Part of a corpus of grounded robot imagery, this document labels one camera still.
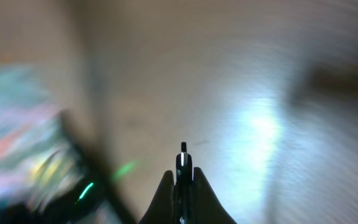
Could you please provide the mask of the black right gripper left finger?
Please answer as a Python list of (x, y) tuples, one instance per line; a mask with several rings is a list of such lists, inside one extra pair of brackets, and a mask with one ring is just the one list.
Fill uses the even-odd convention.
[(173, 172), (164, 172), (154, 197), (139, 224), (173, 224)]

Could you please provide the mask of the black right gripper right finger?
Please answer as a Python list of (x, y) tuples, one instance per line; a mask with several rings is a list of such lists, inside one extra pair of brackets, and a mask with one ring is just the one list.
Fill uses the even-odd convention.
[(201, 168), (194, 168), (193, 212), (198, 224), (236, 224), (221, 205)]

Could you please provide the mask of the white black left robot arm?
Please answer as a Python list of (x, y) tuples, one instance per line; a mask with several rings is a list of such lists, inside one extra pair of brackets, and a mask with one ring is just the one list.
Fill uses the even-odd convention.
[(80, 140), (72, 124), (70, 113), (61, 111), (59, 118), (63, 136), (68, 140), (78, 160), (75, 166), (80, 169), (81, 179), (69, 191), (52, 199), (46, 207), (31, 210), (23, 202), (0, 208), (0, 223), (62, 224), (78, 222), (104, 203), (112, 207), (121, 223), (135, 223), (131, 212), (119, 197), (109, 179), (108, 167), (92, 147)]

